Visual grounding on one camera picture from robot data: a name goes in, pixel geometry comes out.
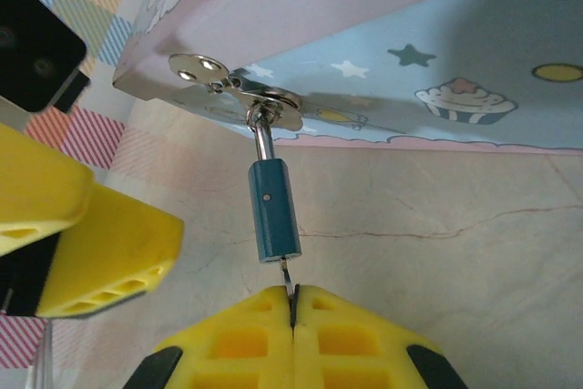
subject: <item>teal star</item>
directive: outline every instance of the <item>teal star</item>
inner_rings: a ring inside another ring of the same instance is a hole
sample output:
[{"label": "teal star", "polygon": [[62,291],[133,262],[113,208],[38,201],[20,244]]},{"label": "teal star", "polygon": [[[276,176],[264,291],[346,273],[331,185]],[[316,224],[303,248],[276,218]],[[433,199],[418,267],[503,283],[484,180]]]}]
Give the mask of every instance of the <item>teal star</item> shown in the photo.
[{"label": "teal star", "polygon": [[407,45],[403,50],[389,49],[387,52],[399,57],[399,66],[410,66],[412,64],[417,64],[421,67],[429,67],[427,61],[436,58],[435,55],[419,52],[414,48],[413,45]]}]

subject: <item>yellow circle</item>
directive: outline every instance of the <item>yellow circle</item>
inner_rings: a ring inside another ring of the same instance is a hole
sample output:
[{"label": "yellow circle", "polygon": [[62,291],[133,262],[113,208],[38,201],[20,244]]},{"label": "yellow circle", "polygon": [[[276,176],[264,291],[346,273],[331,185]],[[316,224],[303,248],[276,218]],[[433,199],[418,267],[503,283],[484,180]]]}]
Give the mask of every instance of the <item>yellow circle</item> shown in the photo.
[{"label": "yellow circle", "polygon": [[571,64],[545,64],[535,67],[535,77],[551,82],[573,82],[583,79],[583,67]]}]

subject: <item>cupcake print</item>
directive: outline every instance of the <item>cupcake print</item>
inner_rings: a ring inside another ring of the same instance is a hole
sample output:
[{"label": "cupcake print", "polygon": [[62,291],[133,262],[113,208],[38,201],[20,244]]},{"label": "cupcake print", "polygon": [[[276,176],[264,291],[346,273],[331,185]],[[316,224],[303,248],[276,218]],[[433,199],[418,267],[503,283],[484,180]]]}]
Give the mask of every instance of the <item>cupcake print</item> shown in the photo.
[{"label": "cupcake print", "polygon": [[491,125],[518,108],[512,100],[463,77],[415,95],[436,116],[472,125]]}]

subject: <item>striped fabric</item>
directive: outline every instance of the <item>striped fabric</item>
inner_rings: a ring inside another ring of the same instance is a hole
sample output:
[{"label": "striped fabric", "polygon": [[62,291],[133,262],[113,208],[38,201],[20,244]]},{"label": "striped fabric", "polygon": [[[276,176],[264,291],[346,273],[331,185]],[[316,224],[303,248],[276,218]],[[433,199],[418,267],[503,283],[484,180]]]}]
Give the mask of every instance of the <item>striped fabric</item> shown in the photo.
[{"label": "striped fabric", "polygon": [[[88,56],[81,66],[83,73],[94,83],[100,80],[102,84],[110,84],[113,67],[118,63],[131,29],[128,19],[133,19],[126,17],[125,11],[119,8],[124,2],[139,4],[141,0],[41,1],[85,40]],[[96,77],[97,67],[100,75],[108,77]],[[123,113],[116,111],[116,106],[121,104],[112,98],[119,92],[112,87],[103,88],[102,93],[99,91],[98,97],[95,93],[91,95],[93,101],[80,98],[68,115],[50,108],[33,116],[26,126],[26,134],[83,163],[109,169],[126,125],[125,120],[116,116]],[[41,319],[8,317],[0,313],[0,368],[28,367],[44,326],[45,321]]]}]

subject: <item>marble floor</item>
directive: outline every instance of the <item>marble floor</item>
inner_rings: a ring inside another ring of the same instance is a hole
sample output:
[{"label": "marble floor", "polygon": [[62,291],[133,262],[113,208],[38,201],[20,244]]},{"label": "marble floor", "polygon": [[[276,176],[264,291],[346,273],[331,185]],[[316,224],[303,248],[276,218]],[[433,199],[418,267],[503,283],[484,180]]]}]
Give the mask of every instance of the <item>marble floor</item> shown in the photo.
[{"label": "marble floor", "polygon": [[[56,323],[58,388],[119,388],[158,341],[281,280],[257,261],[254,145],[159,101],[129,126],[147,146],[122,140],[107,184],[184,219],[181,257],[156,292]],[[302,236],[295,281],[434,340],[470,388],[583,387],[582,157],[276,153]]]}]

